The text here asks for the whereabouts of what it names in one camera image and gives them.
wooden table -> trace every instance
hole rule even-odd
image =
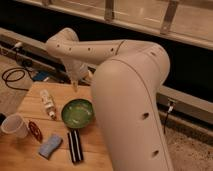
[[[51,120],[44,111],[39,96],[42,89],[47,89],[54,98],[58,110],[56,121]],[[71,85],[34,83],[17,112],[27,123],[31,120],[39,126],[44,137],[43,142],[55,133],[63,138],[63,143],[47,160],[38,154],[41,144],[31,134],[24,139],[18,139],[13,135],[3,135],[0,137],[0,170],[112,171],[107,149],[95,119],[86,128],[80,130],[84,162],[77,165],[72,163],[67,141],[69,130],[61,121],[60,114],[63,106],[75,98],[85,98],[91,101],[90,87],[81,86],[76,93],[73,92]]]

power cord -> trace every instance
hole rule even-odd
[[[164,124],[163,124],[163,132],[164,132],[164,134],[166,134],[166,124],[167,124],[167,120],[168,120],[169,114],[171,114],[171,112],[173,111],[175,104],[176,104],[175,100],[169,99],[169,108],[168,108],[168,110],[166,112],[166,118],[165,118]]]
[[[19,49],[18,49],[17,47],[15,47],[15,49],[16,49],[16,50],[15,50],[15,60],[16,60],[16,62],[18,63],[18,61],[17,61],[17,55],[18,55],[18,50],[19,50]],[[2,74],[2,80],[4,81],[5,85],[6,85],[8,88],[11,88],[11,89],[14,89],[14,90],[28,91],[28,89],[25,89],[25,88],[13,87],[13,86],[9,85],[10,82],[16,82],[16,81],[19,81],[19,80],[21,80],[22,78],[24,78],[24,76],[26,75],[26,72],[27,72],[28,76],[30,77],[30,79],[31,79],[32,81],[34,81],[33,78],[32,78],[32,76],[31,76],[31,74],[30,74],[30,72],[32,72],[32,71],[30,71],[30,70],[27,68],[27,66],[26,66],[26,64],[24,63],[24,61],[22,62],[22,65],[23,65],[23,67],[10,68],[10,69],[7,69],[6,71],[3,72],[3,74]],[[17,73],[17,72],[22,73],[22,75],[21,75],[20,77],[16,78],[16,79],[10,79],[10,77],[11,77],[14,73]]]

green bowl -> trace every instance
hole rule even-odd
[[[94,117],[92,104],[85,99],[74,99],[62,109],[61,117],[69,128],[79,129],[87,126]]]

black cable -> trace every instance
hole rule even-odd
[[[163,124],[163,133],[164,134],[166,134],[166,123],[167,123],[167,120],[168,120],[168,118],[169,118],[169,112],[167,111],[166,112],[166,118],[165,118],[165,120],[164,120],[164,124]]]
[[[170,103],[169,103],[169,109],[166,112],[166,118],[165,118],[164,124],[163,124],[163,132],[164,132],[164,134],[166,134],[166,124],[167,124],[167,120],[169,118],[169,114],[174,109],[174,106],[175,106],[175,102],[174,101],[170,101]]]
[[[17,62],[17,54],[18,54],[18,52],[16,51],[16,53],[15,53],[15,60],[16,60],[16,62]],[[16,78],[16,79],[10,79],[11,75],[14,74],[14,73],[17,73],[17,72],[22,73],[22,75],[20,77]],[[32,78],[32,76],[31,76],[31,74],[30,74],[30,72],[32,72],[32,71],[28,70],[26,66],[15,67],[15,68],[10,68],[10,69],[5,70],[3,72],[3,74],[2,74],[2,80],[4,81],[5,85],[8,88],[11,88],[11,89],[14,89],[14,90],[28,91],[28,89],[19,88],[19,87],[13,87],[13,86],[11,86],[11,85],[8,84],[9,82],[16,82],[16,81],[19,81],[22,78],[24,78],[24,76],[26,75],[25,72],[27,72],[28,76],[30,77],[30,79],[32,81],[34,81],[33,78]]]

floor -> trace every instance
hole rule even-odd
[[[0,74],[17,64],[0,56]],[[30,88],[32,81],[25,78],[15,86]],[[24,98],[25,91],[11,90],[0,81],[0,112],[10,115],[16,112]],[[166,128],[166,139],[175,171],[212,171],[213,170],[213,131],[193,123],[170,116]]]

